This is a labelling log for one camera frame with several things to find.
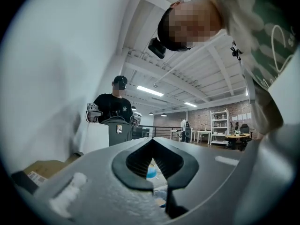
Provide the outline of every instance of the black cap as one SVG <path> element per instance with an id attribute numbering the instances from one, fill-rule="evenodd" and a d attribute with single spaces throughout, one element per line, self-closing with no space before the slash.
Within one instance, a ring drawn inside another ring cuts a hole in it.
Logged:
<path id="1" fill-rule="evenodd" d="M 115 83 L 119 83 L 119 82 L 127 84 L 127 78 L 124 76 L 116 76 L 113 80 L 113 83 L 115 84 Z"/>

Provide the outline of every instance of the shelving unit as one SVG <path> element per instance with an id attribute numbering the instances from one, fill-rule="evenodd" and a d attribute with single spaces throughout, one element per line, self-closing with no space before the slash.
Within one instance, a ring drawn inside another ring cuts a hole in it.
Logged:
<path id="1" fill-rule="evenodd" d="M 221 117 L 220 119 L 215 119 L 214 116 L 217 115 Z M 211 134 L 210 134 L 210 145 L 214 144 L 224 144 L 227 145 L 228 141 L 219 140 L 217 138 L 223 137 L 229 134 L 229 113 L 228 109 L 220 112 L 210 112 L 210 124 L 211 124 Z"/>

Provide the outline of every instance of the white table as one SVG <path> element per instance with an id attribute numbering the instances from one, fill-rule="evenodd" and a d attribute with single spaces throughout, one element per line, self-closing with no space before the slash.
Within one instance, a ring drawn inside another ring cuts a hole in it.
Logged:
<path id="1" fill-rule="evenodd" d="M 208 135 L 208 143 L 210 143 L 210 134 L 211 134 L 211 131 L 198 131 L 198 137 L 197 137 L 197 142 L 199 142 L 199 134 L 207 134 Z"/>
<path id="2" fill-rule="evenodd" d="M 170 139 L 172 139 L 173 133 L 177 133 L 177 130 L 171 130 L 171 131 L 170 131 Z M 192 142 L 193 133 L 194 133 L 194 141 L 195 141 L 195 138 L 196 138 L 196 131 L 195 131 L 195 130 L 192 130 L 190 142 Z"/>

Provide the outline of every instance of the white ceiling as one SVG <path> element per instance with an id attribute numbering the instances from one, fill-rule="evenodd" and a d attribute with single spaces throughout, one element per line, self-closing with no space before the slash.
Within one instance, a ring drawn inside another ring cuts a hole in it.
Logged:
<path id="1" fill-rule="evenodd" d="M 122 74 L 129 85 L 126 98 L 148 108 L 154 113 L 192 109 L 190 102 L 198 107 L 218 104 L 239 97 L 245 100 L 246 85 L 240 74 L 238 60 L 232 56 L 233 39 L 222 30 L 206 43 L 187 52 L 167 50 L 159 59 L 148 49 L 148 43 L 157 37 L 157 26 L 165 9 L 178 0 L 131 0 L 136 3 L 127 28 L 123 47 L 129 48 Z M 157 97 L 139 91 L 138 85 L 163 93 Z"/>

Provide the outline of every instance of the black chair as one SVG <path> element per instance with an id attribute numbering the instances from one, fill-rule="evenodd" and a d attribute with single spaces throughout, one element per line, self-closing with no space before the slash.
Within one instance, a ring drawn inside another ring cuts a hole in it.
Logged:
<path id="1" fill-rule="evenodd" d="M 250 133 L 250 127 L 247 124 L 242 124 L 242 126 L 240 127 L 240 132 L 241 133 Z M 247 143 L 250 142 L 252 140 L 252 134 L 253 132 L 250 133 L 251 136 L 250 137 L 245 137 L 245 138 L 241 138 L 241 146 L 239 147 L 240 151 L 245 150 Z"/>

